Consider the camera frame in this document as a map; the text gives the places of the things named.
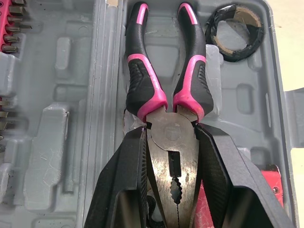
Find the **pink and black handle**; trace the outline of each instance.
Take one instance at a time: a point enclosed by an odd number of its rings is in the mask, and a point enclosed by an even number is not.
[[[176,110],[178,105],[188,108],[200,121],[213,110],[205,75],[205,35],[190,4],[180,5],[178,21],[186,44],[186,59],[174,91],[173,109]]]
[[[130,70],[130,87],[127,110],[146,122],[146,115],[168,102],[157,75],[150,63],[145,46],[144,32],[148,17],[148,5],[138,2],[131,12],[126,31],[126,54]]]
[[[130,113],[144,122],[148,113],[162,106],[168,107],[166,95],[144,45],[147,18],[148,5],[144,2],[136,3],[126,31],[126,54],[130,70],[126,106]],[[186,42],[186,60],[174,91],[173,109],[176,110],[178,105],[188,108],[200,121],[213,109],[213,99],[205,76],[205,36],[190,4],[180,5],[178,21]]]

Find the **molded plastic tray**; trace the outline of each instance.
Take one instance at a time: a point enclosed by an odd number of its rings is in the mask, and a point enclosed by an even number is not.
[[[202,26],[232,3],[190,2]],[[14,123],[1,132],[1,228],[84,225],[99,173],[124,136],[125,28],[134,3],[28,0],[32,29],[20,34],[21,52],[0,53],[0,96]],[[181,1],[146,3],[147,52],[168,94],[184,57],[175,23]],[[290,149],[304,146],[304,92],[283,92],[270,7],[241,3],[261,17],[264,41],[248,59],[222,63],[221,110],[203,122],[230,134],[254,164],[279,167],[284,208],[298,225]]]

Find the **metal plier head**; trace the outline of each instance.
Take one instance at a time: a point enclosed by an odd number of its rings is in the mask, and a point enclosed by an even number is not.
[[[148,5],[134,5],[126,31],[126,55],[130,70],[127,110],[148,122],[151,158],[148,177],[167,228],[188,228],[196,202],[199,143],[193,125],[213,109],[205,77],[206,42],[193,8],[182,3],[177,12],[184,34],[186,59],[173,97],[174,113],[144,45]]]

